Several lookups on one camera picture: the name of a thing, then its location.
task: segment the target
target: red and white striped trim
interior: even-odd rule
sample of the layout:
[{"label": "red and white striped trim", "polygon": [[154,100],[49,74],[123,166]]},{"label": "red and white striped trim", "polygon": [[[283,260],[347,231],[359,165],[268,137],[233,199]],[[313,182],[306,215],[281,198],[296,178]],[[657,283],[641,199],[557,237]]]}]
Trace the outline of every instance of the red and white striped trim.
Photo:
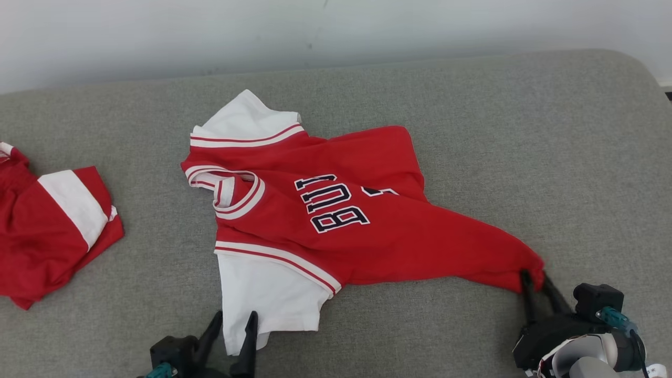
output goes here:
[{"label": "red and white striped trim", "polygon": [[86,185],[71,170],[44,175],[38,183],[73,222],[90,249],[111,219]]},{"label": "red and white striped trim", "polygon": [[203,137],[198,134],[191,134],[191,146],[203,148],[223,148],[223,147],[258,147],[265,145],[272,145],[274,143],[283,141],[292,135],[304,132],[305,130],[300,124],[294,124],[279,133],[270,137],[261,139],[221,139]]},{"label": "red and white striped trim", "polygon": [[[195,165],[184,173],[190,186],[214,192],[212,207],[215,215],[226,220],[237,219],[249,213],[259,203],[266,189],[263,180],[250,171],[230,171],[218,165]],[[252,181],[252,187],[242,200],[229,206],[233,197],[234,181],[232,178],[223,178],[217,173],[240,175],[242,179]]]},{"label": "red and white striped trim", "polygon": [[217,241],[215,254],[228,254],[232,256],[246,254],[251,258],[271,259],[277,264],[282,264],[293,269],[302,276],[312,280],[329,292],[329,298],[341,290],[341,283],[329,273],[317,265],[305,259],[277,248],[265,247],[264,245],[234,243],[231,241]]}]

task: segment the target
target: basketball jersey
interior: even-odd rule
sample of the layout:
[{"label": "basketball jersey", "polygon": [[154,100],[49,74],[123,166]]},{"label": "basketball jersey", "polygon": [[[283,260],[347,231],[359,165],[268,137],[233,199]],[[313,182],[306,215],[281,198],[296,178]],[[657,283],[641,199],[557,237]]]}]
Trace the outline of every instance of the basketball jersey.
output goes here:
[{"label": "basketball jersey", "polygon": [[124,235],[94,167],[38,178],[28,164],[0,142],[0,295],[26,310]]},{"label": "basketball jersey", "polygon": [[430,204],[401,126],[309,136],[295,112],[244,91],[191,135],[190,186],[214,193],[224,341],[237,354],[251,311],[272,331],[317,330],[346,284],[460,276],[520,291],[543,261],[514,236]]}]

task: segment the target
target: white sleeve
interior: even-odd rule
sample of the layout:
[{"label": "white sleeve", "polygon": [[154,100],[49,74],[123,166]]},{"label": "white sleeve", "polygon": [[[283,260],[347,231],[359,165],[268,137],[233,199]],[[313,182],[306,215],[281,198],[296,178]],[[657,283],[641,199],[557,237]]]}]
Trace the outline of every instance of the white sleeve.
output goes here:
[{"label": "white sleeve", "polygon": [[238,355],[250,313],[259,314],[257,349],[272,331],[317,331],[320,308],[332,294],[291,268],[267,258],[216,251],[222,283],[226,353]]},{"label": "white sleeve", "polygon": [[203,126],[195,126],[192,147],[258,147],[304,131],[297,112],[278,112],[249,90],[221,108]]}]

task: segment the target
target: gray fabric surface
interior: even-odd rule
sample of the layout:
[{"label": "gray fabric surface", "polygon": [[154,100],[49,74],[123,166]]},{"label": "gray fabric surface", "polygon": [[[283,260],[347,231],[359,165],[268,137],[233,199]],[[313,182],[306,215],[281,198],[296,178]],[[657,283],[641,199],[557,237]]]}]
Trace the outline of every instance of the gray fabric surface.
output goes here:
[{"label": "gray fabric surface", "polygon": [[[672,106],[610,51],[111,83],[0,96],[0,139],[45,174],[96,165],[126,237],[28,312],[0,298],[4,377],[145,374],[163,336],[220,307],[215,222],[179,163],[190,129],[245,88],[334,137],[384,124],[413,136],[437,205],[518,236],[569,298],[626,294],[650,363],[672,367]],[[459,278],[346,287],[319,332],[275,333],[264,377],[523,377],[513,293]],[[228,369],[223,342],[210,364]]]}]

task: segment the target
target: teal connector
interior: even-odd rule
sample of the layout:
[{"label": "teal connector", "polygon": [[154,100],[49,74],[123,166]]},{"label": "teal connector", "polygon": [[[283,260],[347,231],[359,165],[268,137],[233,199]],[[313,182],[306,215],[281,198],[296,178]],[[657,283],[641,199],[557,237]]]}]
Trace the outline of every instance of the teal connector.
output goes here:
[{"label": "teal connector", "polygon": [[604,307],[599,312],[598,317],[611,327],[624,331],[627,337],[630,337],[630,330],[634,330],[635,333],[637,333],[637,325],[631,322],[627,316],[623,315],[619,311],[616,311],[612,307]]},{"label": "teal connector", "polygon": [[173,367],[169,363],[162,363],[157,366],[156,369],[152,370],[151,373],[145,376],[145,378],[172,378],[173,376]]}]

